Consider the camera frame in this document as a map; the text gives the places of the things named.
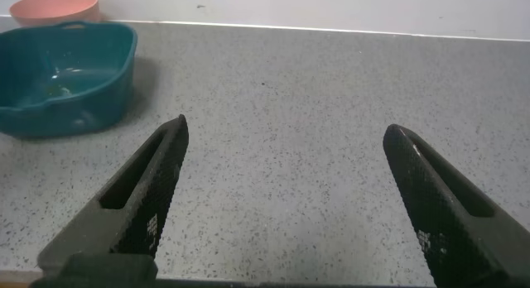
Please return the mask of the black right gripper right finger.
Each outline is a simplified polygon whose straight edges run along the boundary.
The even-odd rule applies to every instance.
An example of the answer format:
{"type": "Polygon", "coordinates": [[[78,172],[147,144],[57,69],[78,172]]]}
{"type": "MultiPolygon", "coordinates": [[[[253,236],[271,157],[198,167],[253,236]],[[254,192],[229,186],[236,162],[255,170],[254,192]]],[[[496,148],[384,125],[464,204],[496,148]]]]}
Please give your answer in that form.
{"type": "Polygon", "coordinates": [[[392,124],[383,149],[439,287],[527,287],[529,231],[415,132],[392,124]]]}

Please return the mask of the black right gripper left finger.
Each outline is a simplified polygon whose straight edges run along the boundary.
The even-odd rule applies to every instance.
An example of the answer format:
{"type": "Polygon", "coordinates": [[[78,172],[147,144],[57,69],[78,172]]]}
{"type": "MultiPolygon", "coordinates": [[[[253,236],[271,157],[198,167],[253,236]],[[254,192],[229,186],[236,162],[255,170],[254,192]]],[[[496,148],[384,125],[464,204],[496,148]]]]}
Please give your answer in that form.
{"type": "Polygon", "coordinates": [[[163,123],[42,249],[38,266],[54,274],[79,253],[154,257],[188,144],[184,115],[163,123]]]}

